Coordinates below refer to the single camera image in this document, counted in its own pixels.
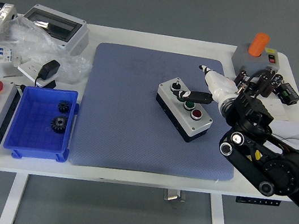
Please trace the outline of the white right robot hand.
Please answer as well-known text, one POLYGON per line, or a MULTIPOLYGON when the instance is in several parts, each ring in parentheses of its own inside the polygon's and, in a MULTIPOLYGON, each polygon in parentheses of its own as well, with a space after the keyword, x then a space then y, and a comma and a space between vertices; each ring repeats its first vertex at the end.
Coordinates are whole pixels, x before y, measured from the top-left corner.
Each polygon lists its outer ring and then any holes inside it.
POLYGON ((198 104, 216 102, 220 113, 225 112, 238 96, 237 86, 227 77, 211 70, 205 65, 199 68, 204 72, 205 82, 209 93, 199 91, 174 90, 173 93, 180 100, 198 104))

